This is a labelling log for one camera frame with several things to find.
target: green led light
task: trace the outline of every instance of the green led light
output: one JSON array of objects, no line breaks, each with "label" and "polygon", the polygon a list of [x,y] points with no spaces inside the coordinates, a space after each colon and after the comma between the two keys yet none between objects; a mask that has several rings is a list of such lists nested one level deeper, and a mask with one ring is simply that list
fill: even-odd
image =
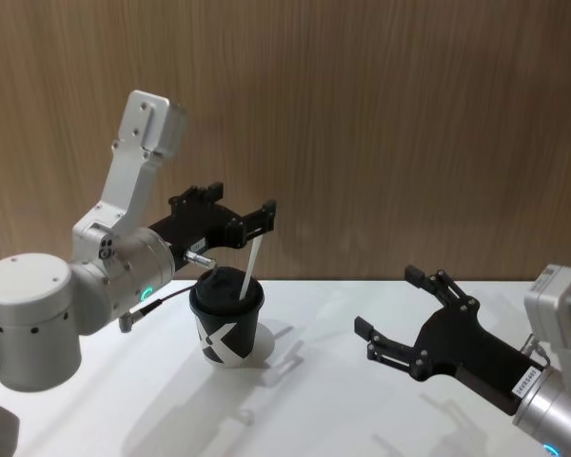
[{"label": "green led light", "polygon": [[154,291],[154,288],[146,288],[146,290],[144,290],[142,292],[142,300],[146,300],[149,295],[152,295],[153,291]]}]

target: wooden wall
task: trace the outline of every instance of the wooden wall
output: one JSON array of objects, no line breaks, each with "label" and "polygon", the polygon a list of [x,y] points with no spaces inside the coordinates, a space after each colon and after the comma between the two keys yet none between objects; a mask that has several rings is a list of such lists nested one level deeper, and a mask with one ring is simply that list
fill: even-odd
[{"label": "wooden wall", "polygon": [[571,265],[571,0],[0,0],[1,255],[69,255],[133,89],[190,118],[148,221],[275,198],[259,276]]}]

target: white straw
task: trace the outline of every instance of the white straw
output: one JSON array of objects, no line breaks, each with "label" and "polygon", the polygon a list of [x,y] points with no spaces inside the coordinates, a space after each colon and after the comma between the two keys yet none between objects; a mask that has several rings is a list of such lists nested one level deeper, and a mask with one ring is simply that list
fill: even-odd
[{"label": "white straw", "polygon": [[251,253],[249,254],[249,262],[247,262],[246,278],[244,279],[244,284],[241,287],[241,294],[239,294],[239,300],[243,300],[247,295],[247,288],[249,287],[249,279],[251,278],[251,272],[254,270],[254,264],[256,263],[256,256],[258,255],[258,249],[260,249],[260,244],[263,241],[263,235],[257,236],[251,243]]}]

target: black lid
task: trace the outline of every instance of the black lid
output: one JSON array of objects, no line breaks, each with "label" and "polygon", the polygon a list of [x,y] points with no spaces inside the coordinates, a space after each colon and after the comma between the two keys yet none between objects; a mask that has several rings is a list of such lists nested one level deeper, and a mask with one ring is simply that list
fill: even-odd
[{"label": "black lid", "polygon": [[207,271],[192,291],[190,303],[202,312],[220,316],[244,314],[259,308],[264,301],[260,283],[250,278],[246,297],[239,300],[246,274],[232,267],[218,267]]}]

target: white table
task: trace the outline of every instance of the white table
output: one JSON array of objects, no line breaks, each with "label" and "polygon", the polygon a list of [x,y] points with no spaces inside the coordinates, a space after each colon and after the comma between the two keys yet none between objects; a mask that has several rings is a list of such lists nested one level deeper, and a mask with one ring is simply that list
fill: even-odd
[{"label": "white table", "polygon": [[[186,286],[173,282],[159,295]],[[480,321],[515,348],[530,332],[529,283],[461,282]],[[264,281],[250,368],[220,369],[199,350],[187,295],[121,334],[82,342],[83,364],[47,392],[0,385],[21,419],[17,456],[543,456],[511,419],[456,380],[425,383],[366,357],[357,315],[412,346],[440,304],[404,282]],[[278,338],[270,351],[270,335]]]}]

